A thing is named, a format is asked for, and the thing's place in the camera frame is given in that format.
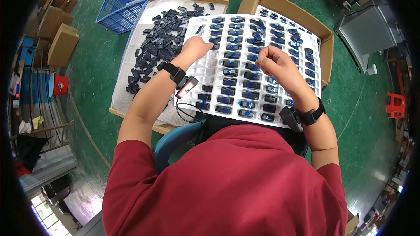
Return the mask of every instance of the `chair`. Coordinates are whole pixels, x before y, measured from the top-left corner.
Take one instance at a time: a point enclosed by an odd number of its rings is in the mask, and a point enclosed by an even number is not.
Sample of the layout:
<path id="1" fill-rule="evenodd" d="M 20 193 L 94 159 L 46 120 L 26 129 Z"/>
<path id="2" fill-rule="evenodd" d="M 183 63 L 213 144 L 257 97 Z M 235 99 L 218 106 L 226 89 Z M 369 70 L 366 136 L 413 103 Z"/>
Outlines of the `chair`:
<path id="1" fill-rule="evenodd" d="M 202 123 L 197 122 L 190 125 L 174 128 L 165 134 L 155 146 L 155 171 L 159 175 L 169 166 L 169 157 L 172 152 L 182 144 L 197 136 L 201 131 Z"/>
<path id="2" fill-rule="evenodd" d="M 389 113 L 388 118 L 404 118 L 405 115 L 405 97 L 388 92 L 391 97 L 390 104 L 386 105 L 386 112 Z"/>

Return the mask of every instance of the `teal chair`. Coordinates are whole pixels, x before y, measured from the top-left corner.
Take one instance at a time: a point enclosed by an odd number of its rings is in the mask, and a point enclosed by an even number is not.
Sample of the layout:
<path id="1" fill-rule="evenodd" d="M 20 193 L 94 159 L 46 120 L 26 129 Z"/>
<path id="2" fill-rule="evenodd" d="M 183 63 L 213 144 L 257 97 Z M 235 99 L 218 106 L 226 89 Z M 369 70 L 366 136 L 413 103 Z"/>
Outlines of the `teal chair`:
<path id="1" fill-rule="evenodd" d="M 174 128 L 157 142 L 154 155 L 155 171 L 158 175 L 169 166 L 169 157 L 172 152 L 197 136 L 200 133 L 201 127 L 205 121 L 206 120 L 203 120 L 202 123 L 197 122 L 183 127 Z"/>

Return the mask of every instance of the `red bucket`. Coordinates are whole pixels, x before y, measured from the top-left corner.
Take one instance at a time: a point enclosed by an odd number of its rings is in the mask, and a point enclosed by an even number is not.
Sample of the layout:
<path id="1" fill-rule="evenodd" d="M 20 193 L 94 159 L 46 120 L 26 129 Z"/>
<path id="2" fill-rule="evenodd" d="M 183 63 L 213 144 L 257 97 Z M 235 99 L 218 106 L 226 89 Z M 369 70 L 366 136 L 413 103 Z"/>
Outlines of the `red bucket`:
<path id="1" fill-rule="evenodd" d="M 52 73 L 50 76 L 50 84 L 48 92 L 50 97 L 66 94 L 68 90 L 68 78 Z"/>

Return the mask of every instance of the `red stool stack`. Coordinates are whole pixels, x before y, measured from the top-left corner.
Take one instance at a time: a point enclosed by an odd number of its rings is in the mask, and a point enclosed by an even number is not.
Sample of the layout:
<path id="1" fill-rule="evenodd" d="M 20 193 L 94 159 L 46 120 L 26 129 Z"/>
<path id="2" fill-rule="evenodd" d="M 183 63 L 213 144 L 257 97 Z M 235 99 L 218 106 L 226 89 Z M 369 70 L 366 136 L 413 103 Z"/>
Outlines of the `red stool stack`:
<path id="1" fill-rule="evenodd" d="M 389 92 L 388 96 L 391 97 L 390 104 L 386 105 L 386 112 L 389 113 L 388 118 L 404 118 L 405 97 Z"/>

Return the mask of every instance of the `hand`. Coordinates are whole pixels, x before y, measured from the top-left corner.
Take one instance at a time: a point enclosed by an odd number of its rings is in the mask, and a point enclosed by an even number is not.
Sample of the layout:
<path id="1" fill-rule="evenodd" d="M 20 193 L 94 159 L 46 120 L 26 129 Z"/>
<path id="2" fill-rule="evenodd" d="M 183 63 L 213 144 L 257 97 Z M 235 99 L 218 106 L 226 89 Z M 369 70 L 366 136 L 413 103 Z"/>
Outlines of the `hand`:
<path id="1" fill-rule="evenodd" d="M 265 74 L 274 76 L 276 81 L 291 95 L 308 88 L 289 55 L 275 46 L 263 48 L 255 64 L 260 66 Z"/>
<path id="2" fill-rule="evenodd" d="M 195 61 L 206 55 L 212 47 L 213 43 L 206 43 L 201 37 L 194 36 L 185 41 L 180 55 L 187 59 L 191 66 Z"/>

